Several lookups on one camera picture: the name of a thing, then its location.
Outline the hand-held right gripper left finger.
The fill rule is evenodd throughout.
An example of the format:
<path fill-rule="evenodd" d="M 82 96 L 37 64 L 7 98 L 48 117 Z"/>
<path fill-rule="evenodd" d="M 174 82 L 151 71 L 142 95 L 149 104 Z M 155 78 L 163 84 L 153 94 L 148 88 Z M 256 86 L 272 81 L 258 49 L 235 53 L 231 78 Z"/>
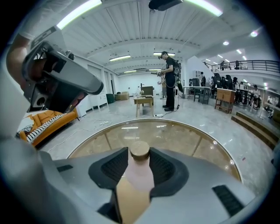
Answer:
<path fill-rule="evenodd" d="M 0 140 L 0 177 L 38 224 L 121 223 L 116 187 L 126 148 L 54 161 L 18 139 Z"/>

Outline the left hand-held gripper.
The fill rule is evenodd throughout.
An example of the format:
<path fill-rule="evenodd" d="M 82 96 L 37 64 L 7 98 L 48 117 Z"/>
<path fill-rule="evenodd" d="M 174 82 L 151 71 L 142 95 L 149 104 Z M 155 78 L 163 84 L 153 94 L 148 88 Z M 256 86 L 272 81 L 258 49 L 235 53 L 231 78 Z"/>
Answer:
<path fill-rule="evenodd" d="M 74 62 L 74 58 L 66 49 L 57 26 L 47 29 L 31 42 L 22 64 L 22 76 L 27 82 L 24 96 L 30 103 L 28 112 L 71 112 L 87 95 L 101 93 L 104 87 L 101 79 Z M 33 81 L 28 72 L 36 59 L 46 59 L 46 63 L 41 79 Z"/>

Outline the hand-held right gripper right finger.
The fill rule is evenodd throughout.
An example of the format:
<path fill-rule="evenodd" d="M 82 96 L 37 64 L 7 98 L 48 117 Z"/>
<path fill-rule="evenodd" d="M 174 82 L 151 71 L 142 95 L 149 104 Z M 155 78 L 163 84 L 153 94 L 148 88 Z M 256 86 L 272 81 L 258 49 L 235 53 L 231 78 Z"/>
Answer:
<path fill-rule="evenodd" d="M 150 149 L 155 186 L 135 224 L 245 224 L 255 194 L 218 166 L 170 150 Z"/>

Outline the person's left forearm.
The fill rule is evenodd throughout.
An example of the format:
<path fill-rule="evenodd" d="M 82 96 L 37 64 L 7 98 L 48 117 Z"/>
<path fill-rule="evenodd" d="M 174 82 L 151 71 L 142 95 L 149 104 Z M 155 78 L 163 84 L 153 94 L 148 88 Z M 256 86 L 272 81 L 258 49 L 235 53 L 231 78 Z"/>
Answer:
<path fill-rule="evenodd" d="M 21 70 L 23 61 L 28 53 L 29 43 L 29 39 L 17 34 L 6 57 L 7 70 L 22 90 L 26 87 L 26 80 L 23 78 Z"/>

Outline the person's left hand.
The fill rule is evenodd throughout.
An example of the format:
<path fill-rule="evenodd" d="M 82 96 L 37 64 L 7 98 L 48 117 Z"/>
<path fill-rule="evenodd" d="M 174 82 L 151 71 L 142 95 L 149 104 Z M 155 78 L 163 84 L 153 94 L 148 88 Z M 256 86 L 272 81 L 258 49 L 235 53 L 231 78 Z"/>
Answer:
<path fill-rule="evenodd" d="M 46 59 L 33 60 L 30 71 L 28 72 L 28 76 L 31 80 L 38 81 L 41 79 L 42 71 L 45 63 L 46 63 Z"/>

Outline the white side cabinet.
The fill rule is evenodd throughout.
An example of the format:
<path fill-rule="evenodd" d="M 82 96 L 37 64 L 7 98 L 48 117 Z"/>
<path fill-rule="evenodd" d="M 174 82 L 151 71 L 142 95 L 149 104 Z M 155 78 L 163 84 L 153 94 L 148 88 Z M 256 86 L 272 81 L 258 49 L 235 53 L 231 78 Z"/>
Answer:
<path fill-rule="evenodd" d="M 78 117 L 83 117 L 87 114 L 86 110 L 88 107 L 88 100 L 83 99 L 80 103 L 76 106 Z"/>

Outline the cardboard box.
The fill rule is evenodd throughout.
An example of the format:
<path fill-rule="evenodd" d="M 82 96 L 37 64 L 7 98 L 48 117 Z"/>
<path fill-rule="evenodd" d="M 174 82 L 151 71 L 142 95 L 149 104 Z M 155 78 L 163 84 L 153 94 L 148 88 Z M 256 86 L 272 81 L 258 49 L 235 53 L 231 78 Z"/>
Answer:
<path fill-rule="evenodd" d="M 125 91 L 125 92 L 118 92 L 117 94 L 115 94 L 115 100 L 128 100 L 130 97 L 129 92 Z"/>

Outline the orange sofa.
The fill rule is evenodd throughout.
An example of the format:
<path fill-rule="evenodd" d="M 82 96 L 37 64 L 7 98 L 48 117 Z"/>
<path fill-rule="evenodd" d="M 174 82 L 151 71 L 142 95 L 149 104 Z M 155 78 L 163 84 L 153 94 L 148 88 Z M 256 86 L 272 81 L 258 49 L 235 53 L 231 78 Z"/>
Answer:
<path fill-rule="evenodd" d="M 60 113 L 47 110 L 22 119 L 17 131 L 17 137 L 32 146 L 37 146 L 58 129 L 78 118 L 77 110 Z"/>

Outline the small wooden table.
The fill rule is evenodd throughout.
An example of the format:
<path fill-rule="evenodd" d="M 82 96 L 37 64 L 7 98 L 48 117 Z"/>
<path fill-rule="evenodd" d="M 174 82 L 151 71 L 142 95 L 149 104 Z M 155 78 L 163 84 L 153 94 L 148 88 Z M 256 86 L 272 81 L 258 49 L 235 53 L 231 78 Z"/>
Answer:
<path fill-rule="evenodd" d="M 134 97 L 133 101 L 134 101 L 134 104 L 136 105 L 136 118 L 138 117 L 140 105 L 144 105 L 144 104 L 148 104 L 150 106 L 152 116 L 154 116 L 154 97 L 152 95 Z"/>

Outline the dark counter unit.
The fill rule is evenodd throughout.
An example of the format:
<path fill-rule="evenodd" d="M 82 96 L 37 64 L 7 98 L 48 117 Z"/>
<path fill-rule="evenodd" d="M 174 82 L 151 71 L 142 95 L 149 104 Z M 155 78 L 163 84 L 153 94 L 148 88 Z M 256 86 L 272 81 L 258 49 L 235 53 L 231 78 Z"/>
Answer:
<path fill-rule="evenodd" d="M 141 84 L 141 95 L 152 95 L 153 96 L 154 87 L 146 86 Z"/>

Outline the person's white t-shirt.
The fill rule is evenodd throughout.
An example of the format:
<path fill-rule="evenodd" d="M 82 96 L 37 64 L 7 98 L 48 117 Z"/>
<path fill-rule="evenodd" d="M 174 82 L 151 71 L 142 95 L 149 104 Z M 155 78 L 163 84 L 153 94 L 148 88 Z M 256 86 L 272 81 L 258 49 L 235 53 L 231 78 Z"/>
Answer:
<path fill-rule="evenodd" d="M 73 0 L 42 0 L 22 21 L 11 40 L 14 41 L 17 36 L 33 40 L 53 26 L 51 24 L 53 18 L 72 2 Z"/>

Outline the wooden steps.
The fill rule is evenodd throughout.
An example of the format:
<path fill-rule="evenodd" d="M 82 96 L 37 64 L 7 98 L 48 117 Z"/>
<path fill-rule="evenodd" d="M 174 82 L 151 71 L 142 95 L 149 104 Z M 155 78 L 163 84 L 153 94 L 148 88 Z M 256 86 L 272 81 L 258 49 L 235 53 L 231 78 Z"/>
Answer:
<path fill-rule="evenodd" d="M 264 142 L 271 150 L 274 150 L 275 146 L 280 140 L 279 133 L 277 133 L 275 130 L 272 130 L 262 122 L 244 113 L 236 112 L 235 115 L 231 116 L 231 120 L 241 125 L 251 133 L 253 133 L 262 142 Z"/>

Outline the wooden cabinet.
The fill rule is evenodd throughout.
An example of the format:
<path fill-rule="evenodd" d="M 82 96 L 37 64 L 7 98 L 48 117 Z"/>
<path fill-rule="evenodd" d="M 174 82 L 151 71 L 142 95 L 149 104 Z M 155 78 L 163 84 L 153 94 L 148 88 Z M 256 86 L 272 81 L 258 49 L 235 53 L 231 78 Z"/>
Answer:
<path fill-rule="evenodd" d="M 217 88 L 215 109 L 223 110 L 227 114 L 232 113 L 235 102 L 235 91 Z"/>

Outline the white desk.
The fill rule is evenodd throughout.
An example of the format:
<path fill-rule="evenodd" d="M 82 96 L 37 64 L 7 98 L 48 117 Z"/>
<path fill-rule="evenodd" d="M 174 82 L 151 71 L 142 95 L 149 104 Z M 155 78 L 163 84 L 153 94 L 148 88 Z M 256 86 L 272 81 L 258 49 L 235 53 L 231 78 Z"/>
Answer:
<path fill-rule="evenodd" d="M 196 99 L 202 104 L 208 104 L 210 98 L 210 88 L 200 86 L 184 86 L 184 94 L 186 99 L 193 97 L 193 101 Z"/>

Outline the black balcony railing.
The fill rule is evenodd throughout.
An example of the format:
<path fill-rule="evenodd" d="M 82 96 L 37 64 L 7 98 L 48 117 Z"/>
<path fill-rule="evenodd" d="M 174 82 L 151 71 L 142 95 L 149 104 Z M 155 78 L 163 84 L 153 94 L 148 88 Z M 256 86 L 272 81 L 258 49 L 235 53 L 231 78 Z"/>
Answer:
<path fill-rule="evenodd" d="M 225 70 L 260 70 L 280 73 L 280 62 L 272 60 L 245 60 L 224 63 L 209 64 L 203 62 L 212 72 L 225 71 Z"/>

